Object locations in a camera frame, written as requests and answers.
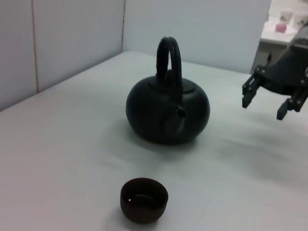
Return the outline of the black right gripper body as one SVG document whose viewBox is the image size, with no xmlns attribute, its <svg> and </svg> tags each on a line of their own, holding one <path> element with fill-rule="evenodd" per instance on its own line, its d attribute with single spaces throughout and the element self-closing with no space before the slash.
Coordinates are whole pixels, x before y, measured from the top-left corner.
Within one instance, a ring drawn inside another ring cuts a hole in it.
<svg viewBox="0 0 308 231">
<path fill-rule="evenodd" d="M 308 91 L 308 50 L 291 46 L 277 63 L 255 69 L 257 85 L 281 95 Z"/>
</svg>

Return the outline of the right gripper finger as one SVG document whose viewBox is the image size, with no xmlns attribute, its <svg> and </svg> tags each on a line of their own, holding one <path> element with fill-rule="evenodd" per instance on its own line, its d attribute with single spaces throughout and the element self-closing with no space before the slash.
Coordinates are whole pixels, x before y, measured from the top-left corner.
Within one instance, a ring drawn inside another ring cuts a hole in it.
<svg viewBox="0 0 308 231">
<path fill-rule="evenodd" d="M 253 73 L 242 85 L 242 107 L 247 108 L 261 86 L 261 77 L 258 73 Z"/>
<path fill-rule="evenodd" d="M 278 120 L 283 120 L 288 111 L 300 112 L 303 104 L 308 98 L 308 89 L 307 88 L 297 88 L 291 94 L 290 98 L 287 98 L 285 102 L 280 106 L 277 111 L 276 118 Z"/>
</svg>

